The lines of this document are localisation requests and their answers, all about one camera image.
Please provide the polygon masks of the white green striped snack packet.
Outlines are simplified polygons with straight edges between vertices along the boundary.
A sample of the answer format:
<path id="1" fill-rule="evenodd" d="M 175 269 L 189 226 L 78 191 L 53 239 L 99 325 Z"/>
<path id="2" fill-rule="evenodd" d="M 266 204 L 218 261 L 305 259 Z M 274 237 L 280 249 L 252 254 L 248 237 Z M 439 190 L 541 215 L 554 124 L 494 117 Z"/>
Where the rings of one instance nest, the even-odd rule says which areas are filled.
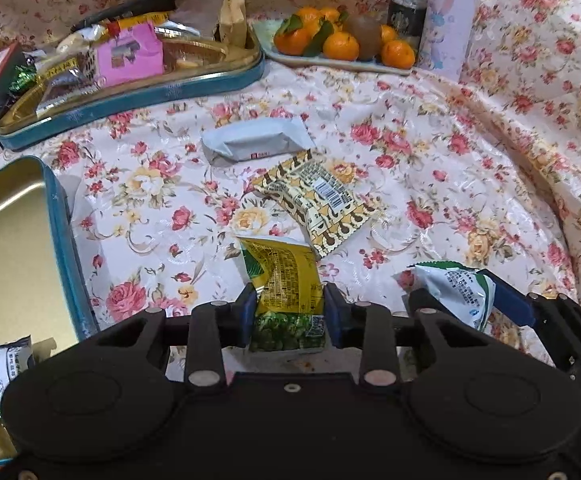
<path id="1" fill-rule="evenodd" d="M 424 288 L 450 313 L 483 332 L 495 304 L 492 278 L 455 261 L 438 260 L 411 266 L 413 286 Z"/>

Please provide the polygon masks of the green pea yellow snack packet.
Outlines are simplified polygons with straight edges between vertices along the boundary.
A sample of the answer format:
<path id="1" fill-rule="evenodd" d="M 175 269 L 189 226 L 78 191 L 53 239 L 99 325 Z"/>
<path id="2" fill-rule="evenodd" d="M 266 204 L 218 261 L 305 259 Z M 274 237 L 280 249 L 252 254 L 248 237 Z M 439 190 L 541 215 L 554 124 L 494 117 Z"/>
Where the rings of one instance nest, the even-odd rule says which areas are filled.
<path id="1" fill-rule="evenodd" d="M 257 294 L 250 350 L 322 350 L 327 326 L 313 249 L 289 238 L 241 236 L 238 241 Z"/>

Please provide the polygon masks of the white text snack packet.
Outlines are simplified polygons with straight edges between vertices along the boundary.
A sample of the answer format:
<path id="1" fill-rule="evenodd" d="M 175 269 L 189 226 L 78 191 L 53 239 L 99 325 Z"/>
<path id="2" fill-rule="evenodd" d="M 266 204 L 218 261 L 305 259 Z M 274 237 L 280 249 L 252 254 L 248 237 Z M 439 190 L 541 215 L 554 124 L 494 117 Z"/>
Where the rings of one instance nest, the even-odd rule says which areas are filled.
<path id="1" fill-rule="evenodd" d="M 20 373 L 34 364 L 30 336 L 22 337 L 8 344 L 0 344 L 0 403 L 10 384 Z"/>

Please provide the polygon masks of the teal tin tray with snacks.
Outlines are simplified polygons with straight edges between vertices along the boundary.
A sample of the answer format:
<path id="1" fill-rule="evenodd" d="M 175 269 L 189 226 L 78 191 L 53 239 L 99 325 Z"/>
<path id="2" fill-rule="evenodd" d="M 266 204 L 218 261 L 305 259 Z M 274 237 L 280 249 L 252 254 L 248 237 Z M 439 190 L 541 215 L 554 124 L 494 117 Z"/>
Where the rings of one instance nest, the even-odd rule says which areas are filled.
<path id="1" fill-rule="evenodd" d="M 248 32 L 243 48 L 192 35 L 187 29 L 158 27 L 164 70 L 119 84 L 95 73 L 95 56 L 28 90 L 0 119 L 3 148 L 20 151 L 51 136 L 110 115 L 173 100 L 240 90 L 263 73 L 263 53 Z"/>

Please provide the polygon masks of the yellow patterned biscuit packet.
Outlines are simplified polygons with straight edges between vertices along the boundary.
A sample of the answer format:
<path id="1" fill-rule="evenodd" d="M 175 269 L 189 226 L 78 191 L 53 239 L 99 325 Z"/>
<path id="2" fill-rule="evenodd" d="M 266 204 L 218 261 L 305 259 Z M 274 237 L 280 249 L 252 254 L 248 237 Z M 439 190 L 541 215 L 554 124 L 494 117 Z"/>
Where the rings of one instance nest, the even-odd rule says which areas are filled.
<path id="1" fill-rule="evenodd" d="M 275 200 L 307 231 L 318 257 L 335 252 L 376 213 L 377 203 L 351 191 L 325 167 L 321 157 L 303 151 L 279 162 L 252 181 L 254 190 Z"/>

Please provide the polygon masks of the floral sofa cover cloth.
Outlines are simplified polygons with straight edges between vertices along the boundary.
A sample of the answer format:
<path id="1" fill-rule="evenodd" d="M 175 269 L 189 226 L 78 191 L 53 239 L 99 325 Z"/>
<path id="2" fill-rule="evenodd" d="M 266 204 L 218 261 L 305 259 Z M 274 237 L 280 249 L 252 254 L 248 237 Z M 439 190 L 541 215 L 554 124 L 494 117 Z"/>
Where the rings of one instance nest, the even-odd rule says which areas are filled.
<path id="1" fill-rule="evenodd" d="M 248 32 L 279 1 L 249 0 Z M 297 153 L 205 154 L 203 132 L 260 117 L 299 117 L 308 151 L 377 203 L 315 253 L 350 348 L 328 331 L 320 351 L 235 344 L 238 239 L 311 247 L 252 187 Z M 6 388 L 1 478 L 581 479 L 581 389 L 532 327 L 408 312 L 411 266 L 438 260 L 581 307 L 581 0 L 477 0 L 458 81 L 263 55 L 243 89 L 2 147 L 0 170 L 26 156 L 67 194 L 98 331 Z"/>

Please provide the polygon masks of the pale grey snack bar packet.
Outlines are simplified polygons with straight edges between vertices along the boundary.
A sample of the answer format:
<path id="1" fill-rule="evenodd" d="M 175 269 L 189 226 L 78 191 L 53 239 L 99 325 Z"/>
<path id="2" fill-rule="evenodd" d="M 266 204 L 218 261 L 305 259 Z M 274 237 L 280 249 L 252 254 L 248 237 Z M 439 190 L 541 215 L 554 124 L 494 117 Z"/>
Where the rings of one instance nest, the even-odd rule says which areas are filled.
<path id="1" fill-rule="evenodd" d="M 202 146 L 210 162 L 249 162 L 312 150 L 315 142 L 299 117 L 260 117 L 207 130 Z"/>

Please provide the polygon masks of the empty teal tin box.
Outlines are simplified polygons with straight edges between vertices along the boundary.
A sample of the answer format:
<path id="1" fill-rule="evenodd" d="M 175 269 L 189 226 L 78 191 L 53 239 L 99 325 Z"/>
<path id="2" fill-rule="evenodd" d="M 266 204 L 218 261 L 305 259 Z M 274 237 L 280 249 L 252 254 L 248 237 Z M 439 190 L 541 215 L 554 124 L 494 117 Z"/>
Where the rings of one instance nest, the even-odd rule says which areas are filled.
<path id="1" fill-rule="evenodd" d="M 30 336 L 36 364 L 97 331 L 67 194 L 42 160 L 18 158 L 0 170 L 0 344 Z M 0 465 L 15 453 L 0 410 Z"/>

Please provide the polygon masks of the front right tangerine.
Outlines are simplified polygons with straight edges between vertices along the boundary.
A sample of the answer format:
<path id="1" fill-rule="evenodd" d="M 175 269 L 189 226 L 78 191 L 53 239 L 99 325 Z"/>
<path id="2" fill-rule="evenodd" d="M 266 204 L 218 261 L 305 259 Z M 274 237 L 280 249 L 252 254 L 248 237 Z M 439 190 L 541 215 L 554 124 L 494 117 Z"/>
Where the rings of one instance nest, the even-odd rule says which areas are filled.
<path id="1" fill-rule="evenodd" d="M 385 66 L 409 70 L 415 64 L 415 53 L 405 40 L 394 39 L 383 45 L 381 61 Z"/>

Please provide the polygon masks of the front middle tangerine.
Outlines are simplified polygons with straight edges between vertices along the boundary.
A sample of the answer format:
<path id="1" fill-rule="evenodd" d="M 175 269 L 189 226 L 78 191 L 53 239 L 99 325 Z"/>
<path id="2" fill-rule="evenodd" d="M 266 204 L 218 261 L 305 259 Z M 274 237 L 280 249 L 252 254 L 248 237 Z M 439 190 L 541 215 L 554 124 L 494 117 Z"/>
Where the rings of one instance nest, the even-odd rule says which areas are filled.
<path id="1" fill-rule="evenodd" d="M 333 32 L 324 41 L 322 53 L 330 60 L 353 62 L 359 56 L 360 46 L 349 32 Z"/>

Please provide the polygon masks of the left tangerine with leaf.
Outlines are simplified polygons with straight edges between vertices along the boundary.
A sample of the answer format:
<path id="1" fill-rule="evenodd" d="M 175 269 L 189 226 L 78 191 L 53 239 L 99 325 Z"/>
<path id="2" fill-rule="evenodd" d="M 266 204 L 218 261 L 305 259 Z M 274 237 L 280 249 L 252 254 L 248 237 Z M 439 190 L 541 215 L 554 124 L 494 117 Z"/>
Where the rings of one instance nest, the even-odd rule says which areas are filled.
<path id="1" fill-rule="evenodd" d="M 273 44 L 276 50 L 285 55 L 301 56 L 311 44 L 311 30 L 301 27 L 292 32 L 283 32 L 273 37 Z"/>

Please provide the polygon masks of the brown kiwi fruit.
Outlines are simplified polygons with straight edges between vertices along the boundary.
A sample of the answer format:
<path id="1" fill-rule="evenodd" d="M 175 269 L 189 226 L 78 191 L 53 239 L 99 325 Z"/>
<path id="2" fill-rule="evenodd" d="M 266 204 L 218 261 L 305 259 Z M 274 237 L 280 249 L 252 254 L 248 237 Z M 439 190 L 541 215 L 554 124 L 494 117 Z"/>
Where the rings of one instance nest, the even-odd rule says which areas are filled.
<path id="1" fill-rule="evenodd" d="M 359 44 L 359 61 L 370 61 L 382 49 L 381 24 L 366 15 L 351 15 L 344 23 L 344 29 L 356 38 Z"/>

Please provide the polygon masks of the dark starbucks coffee can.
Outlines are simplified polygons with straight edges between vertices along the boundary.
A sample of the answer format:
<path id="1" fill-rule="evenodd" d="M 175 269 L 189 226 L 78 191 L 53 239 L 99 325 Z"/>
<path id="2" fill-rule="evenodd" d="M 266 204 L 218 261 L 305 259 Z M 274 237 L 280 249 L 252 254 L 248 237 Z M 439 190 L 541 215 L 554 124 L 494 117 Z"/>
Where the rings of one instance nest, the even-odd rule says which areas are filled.
<path id="1" fill-rule="evenodd" d="M 423 34 L 426 6 L 423 0 L 391 0 L 388 4 L 387 24 L 396 29 L 400 39 L 405 40 L 417 52 Z"/>

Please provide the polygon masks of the pink snack packet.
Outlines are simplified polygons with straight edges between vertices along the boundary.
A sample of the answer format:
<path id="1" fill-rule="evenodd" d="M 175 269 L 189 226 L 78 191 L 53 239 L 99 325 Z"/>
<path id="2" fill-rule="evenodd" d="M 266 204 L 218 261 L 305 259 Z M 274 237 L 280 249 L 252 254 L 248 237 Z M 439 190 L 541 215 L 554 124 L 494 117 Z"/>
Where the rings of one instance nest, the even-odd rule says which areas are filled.
<path id="1" fill-rule="evenodd" d="M 104 88 L 164 73 L 164 47 L 152 22 L 121 29 L 94 48 L 94 58 L 96 81 Z"/>

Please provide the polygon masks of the brown paper snack bag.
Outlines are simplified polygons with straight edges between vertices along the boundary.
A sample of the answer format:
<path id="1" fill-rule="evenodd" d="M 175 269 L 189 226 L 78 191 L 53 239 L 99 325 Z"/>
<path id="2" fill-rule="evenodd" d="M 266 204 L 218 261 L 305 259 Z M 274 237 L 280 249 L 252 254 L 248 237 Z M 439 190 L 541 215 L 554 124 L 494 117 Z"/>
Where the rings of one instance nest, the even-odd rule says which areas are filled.
<path id="1" fill-rule="evenodd" d="M 223 0 L 217 34 L 222 44 L 245 48 L 248 35 L 245 0 Z"/>

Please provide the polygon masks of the purple rabbit thermos bottle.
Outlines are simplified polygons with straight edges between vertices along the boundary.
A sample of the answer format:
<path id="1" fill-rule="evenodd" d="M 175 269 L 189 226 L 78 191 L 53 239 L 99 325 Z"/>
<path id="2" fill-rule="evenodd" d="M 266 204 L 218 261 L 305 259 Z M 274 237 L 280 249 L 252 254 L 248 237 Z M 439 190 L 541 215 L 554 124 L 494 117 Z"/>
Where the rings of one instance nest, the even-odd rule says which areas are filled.
<path id="1" fill-rule="evenodd" d="M 417 66 L 458 81 L 476 9 L 477 0 L 427 0 Z"/>

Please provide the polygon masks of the black remote control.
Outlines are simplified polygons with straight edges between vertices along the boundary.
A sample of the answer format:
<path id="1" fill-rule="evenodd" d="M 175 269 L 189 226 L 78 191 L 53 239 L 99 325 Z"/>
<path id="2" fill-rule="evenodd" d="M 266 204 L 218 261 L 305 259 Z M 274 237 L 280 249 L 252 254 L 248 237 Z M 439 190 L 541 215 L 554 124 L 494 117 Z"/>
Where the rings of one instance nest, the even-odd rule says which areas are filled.
<path id="1" fill-rule="evenodd" d="M 70 32 L 76 32 L 82 28 L 105 21 L 117 21 L 120 18 L 131 18 L 150 12 L 169 12 L 176 10 L 176 0 L 128 0 L 117 6 L 91 14 L 72 25 Z"/>

